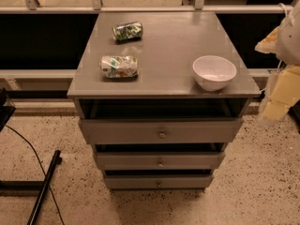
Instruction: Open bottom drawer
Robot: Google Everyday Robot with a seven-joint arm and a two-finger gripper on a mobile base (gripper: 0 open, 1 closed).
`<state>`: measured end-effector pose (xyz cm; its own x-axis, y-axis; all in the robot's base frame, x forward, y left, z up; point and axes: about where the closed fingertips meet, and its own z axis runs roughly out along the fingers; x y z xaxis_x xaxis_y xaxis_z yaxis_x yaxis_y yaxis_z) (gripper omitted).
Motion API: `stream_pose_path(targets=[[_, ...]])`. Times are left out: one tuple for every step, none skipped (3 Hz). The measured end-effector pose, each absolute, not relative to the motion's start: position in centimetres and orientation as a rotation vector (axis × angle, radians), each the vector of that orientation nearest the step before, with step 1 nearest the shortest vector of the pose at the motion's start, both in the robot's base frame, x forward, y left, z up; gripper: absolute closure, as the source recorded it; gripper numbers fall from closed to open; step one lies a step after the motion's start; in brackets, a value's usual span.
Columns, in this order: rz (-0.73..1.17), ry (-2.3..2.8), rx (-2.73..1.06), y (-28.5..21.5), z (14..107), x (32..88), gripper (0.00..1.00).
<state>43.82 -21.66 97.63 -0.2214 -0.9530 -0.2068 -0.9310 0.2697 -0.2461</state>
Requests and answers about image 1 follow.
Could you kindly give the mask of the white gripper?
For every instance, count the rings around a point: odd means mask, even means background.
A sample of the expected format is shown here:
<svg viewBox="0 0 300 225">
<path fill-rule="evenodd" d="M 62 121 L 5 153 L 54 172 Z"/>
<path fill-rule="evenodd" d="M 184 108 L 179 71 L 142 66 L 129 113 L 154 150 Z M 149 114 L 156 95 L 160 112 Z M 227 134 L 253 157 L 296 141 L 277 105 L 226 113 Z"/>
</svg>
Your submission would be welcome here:
<svg viewBox="0 0 300 225">
<path fill-rule="evenodd" d="M 278 27 L 257 43 L 255 51 L 276 53 Z M 300 100 L 300 66 L 288 65 L 285 69 L 271 75 L 262 102 L 262 118 L 279 121 Z"/>
</svg>

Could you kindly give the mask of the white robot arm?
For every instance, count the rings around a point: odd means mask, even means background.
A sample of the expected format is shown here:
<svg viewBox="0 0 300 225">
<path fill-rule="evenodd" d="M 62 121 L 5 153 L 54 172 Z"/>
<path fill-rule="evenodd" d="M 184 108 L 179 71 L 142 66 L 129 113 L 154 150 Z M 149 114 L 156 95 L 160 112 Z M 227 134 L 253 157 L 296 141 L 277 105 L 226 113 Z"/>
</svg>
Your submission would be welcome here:
<svg viewBox="0 0 300 225">
<path fill-rule="evenodd" d="M 279 73 L 272 74 L 266 85 L 265 97 L 259 109 L 266 122 L 281 120 L 300 100 L 300 4 L 288 12 L 283 4 L 285 17 L 266 38 L 255 46 L 259 53 L 274 53 L 286 64 Z"/>
</svg>

